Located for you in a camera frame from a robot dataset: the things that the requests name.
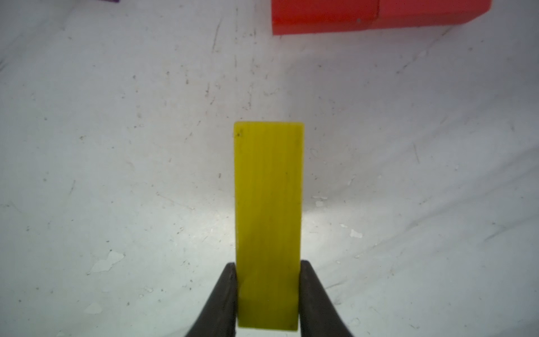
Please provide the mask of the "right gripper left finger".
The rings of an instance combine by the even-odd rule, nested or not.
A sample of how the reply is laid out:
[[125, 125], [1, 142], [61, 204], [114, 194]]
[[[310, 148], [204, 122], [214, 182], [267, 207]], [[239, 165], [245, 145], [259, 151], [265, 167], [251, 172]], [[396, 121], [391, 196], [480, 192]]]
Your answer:
[[236, 267], [227, 263], [186, 337], [236, 336], [237, 294]]

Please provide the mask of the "lime yellow long block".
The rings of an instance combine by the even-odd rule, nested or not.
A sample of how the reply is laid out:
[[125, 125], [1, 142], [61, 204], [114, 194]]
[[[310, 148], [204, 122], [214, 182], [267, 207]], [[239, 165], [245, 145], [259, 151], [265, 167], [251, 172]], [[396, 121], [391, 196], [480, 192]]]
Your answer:
[[234, 124], [240, 327], [298, 330], [304, 126]]

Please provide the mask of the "light red block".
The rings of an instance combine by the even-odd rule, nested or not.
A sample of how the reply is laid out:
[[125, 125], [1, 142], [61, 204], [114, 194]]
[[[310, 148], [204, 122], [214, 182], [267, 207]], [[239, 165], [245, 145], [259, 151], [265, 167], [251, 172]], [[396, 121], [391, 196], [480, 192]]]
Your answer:
[[371, 29], [461, 25], [491, 8], [491, 0], [380, 1]]

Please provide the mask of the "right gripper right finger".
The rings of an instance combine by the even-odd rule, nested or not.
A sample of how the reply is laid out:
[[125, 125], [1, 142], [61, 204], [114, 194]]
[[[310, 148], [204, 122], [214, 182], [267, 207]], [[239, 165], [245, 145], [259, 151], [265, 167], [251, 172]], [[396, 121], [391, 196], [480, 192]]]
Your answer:
[[302, 337], [353, 337], [309, 261], [300, 261], [299, 317]]

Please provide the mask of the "dark red block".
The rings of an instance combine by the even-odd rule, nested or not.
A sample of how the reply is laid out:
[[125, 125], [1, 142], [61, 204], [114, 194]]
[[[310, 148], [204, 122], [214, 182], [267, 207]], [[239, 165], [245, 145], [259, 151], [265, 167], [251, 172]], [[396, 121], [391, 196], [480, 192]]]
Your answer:
[[300, 35], [367, 29], [377, 18], [378, 0], [273, 0], [272, 33]]

